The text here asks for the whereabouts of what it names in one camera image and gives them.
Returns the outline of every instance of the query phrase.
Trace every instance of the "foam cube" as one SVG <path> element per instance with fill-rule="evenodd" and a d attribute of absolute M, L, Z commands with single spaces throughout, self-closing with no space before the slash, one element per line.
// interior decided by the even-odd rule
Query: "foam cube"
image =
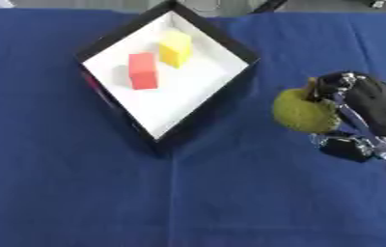
<path fill-rule="evenodd" d="M 179 31 L 169 31 L 158 49 L 161 62 L 179 68 L 191 56 L 191 37 Z"/>
<path fill-rule="evenodd" d="M 150 52 L 130 54 L 128 75 L 133 89 L 156 89 L 158 87 L 157 70 L 153 54 Z"/>

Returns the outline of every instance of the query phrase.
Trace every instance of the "table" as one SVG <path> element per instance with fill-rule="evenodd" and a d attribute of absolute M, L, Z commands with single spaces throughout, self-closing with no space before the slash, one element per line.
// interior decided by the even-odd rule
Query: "table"
<path fill-rule="evenodd" d="M 131 17 L 0 10 L 0 247 L 386 246 L 386 165 L 324 156 L 269 111 L 308 76 L 386 80 L 386 14 L 212 19 L 261 54 L 255 84 L 169 157 L 73 58 Z"/>

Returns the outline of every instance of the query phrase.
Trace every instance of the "yellow cube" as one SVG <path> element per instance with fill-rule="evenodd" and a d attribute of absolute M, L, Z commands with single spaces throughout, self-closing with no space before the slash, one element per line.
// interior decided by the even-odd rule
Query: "yellow cube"
<path fill-rule="evenodd" d="M 169 31 L 158 47 L 160 61 L 178 69 L 191 56 L 191 37 L 179 31 Z"/>

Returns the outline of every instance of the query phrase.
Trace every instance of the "box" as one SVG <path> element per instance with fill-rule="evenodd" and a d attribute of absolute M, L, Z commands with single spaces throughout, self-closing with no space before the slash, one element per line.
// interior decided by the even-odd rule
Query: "box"
<path fill-rule="evenodd" d="M 192 53 L 179 69 L 158 60 L 158 42 L 168 31 L 192 38 Z M 155 54 L 158 89 L 133 90 L 128 55 Z M 163 2 L 81 50 L 77 58 L 87 81 L 115 110 L 126 112 L 134 128 L 160 143 L 192 125 L 213 101 L 235 85 L 251 83 L 258 56 L 177 1 Z"/>

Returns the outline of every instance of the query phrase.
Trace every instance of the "white floor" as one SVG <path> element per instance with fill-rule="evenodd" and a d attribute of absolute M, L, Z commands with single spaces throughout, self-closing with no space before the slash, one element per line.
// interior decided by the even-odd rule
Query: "white floor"
<path fill-rule="evenodd" d="M 24 8 L 80 8 L 110 9 L 125 12 L 142 12 L 162 0 L 13 0 Z M 203 10 L 202 15 L 246 14 L 251 6 L 265 0 L 180 0 L 190 8 Z M 367 7 L 369 0 L 289 0 L 282 11 L 286 12 L 386 12 Z"/>

